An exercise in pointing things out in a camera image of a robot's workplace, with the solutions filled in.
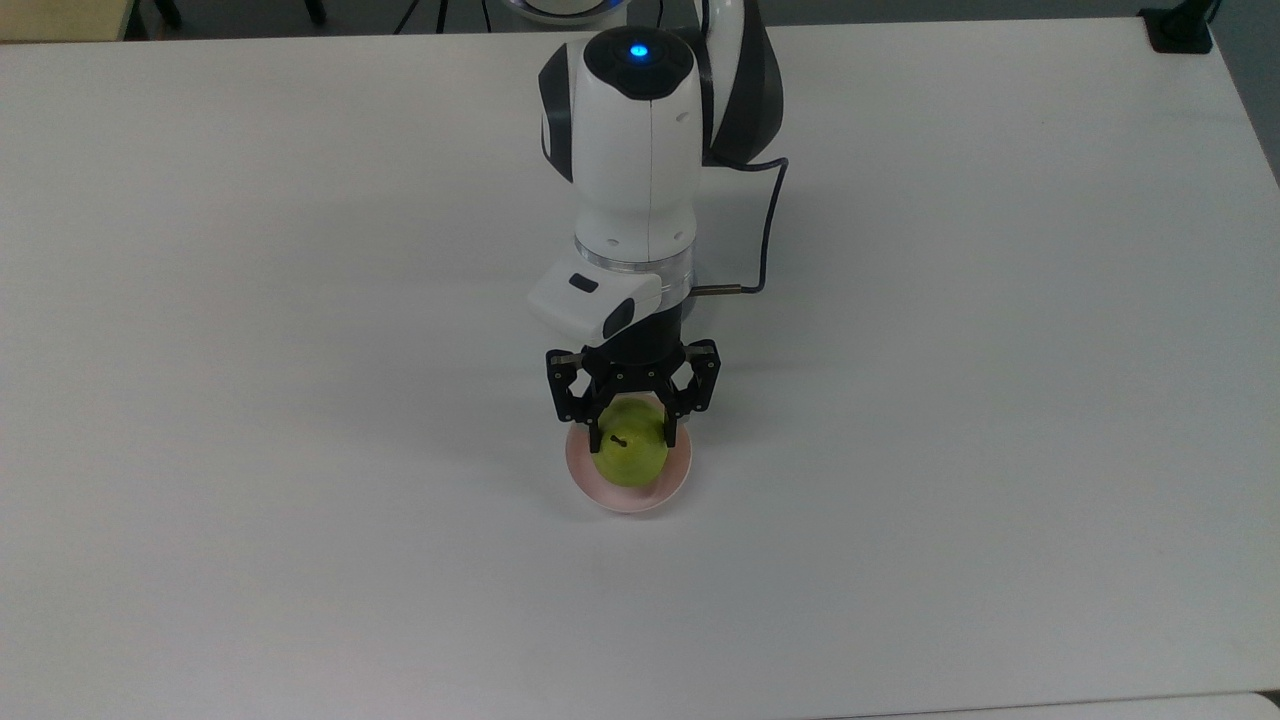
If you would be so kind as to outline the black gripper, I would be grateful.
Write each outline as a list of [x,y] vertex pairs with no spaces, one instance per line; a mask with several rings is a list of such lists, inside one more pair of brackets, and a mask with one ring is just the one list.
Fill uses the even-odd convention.
[[[686,306],[676,305],[636,322],[598,348],[582,347],[576,352],[553,348],[545,352],[545,373],[556,415],[561,421],[585,427],[589,452],[599,452],[602,446],[602,396],[595,379],[602,357],[622,366],[662,361],[663,437],[668,447],[677,445],[678,424],[685,418],[708,410],[722,369],[721,355],[713,340],[684,345],[681,332],[685,316]],[[685,366],[691,377],[680,387],[673,378]]]

